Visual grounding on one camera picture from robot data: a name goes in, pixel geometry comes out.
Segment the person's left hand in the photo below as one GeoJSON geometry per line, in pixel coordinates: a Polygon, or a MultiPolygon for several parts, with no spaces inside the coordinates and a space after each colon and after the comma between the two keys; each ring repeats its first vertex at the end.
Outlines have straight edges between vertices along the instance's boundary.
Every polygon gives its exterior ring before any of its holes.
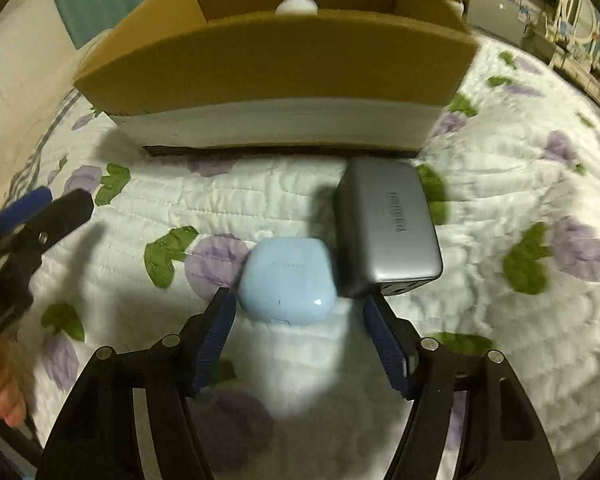
{"type": "Polygon", "coordinates": [[[8,339],[0,337],[0,420],[10,428],[22,424],[27,416],[17,375],[9,355],[8,339]]]}

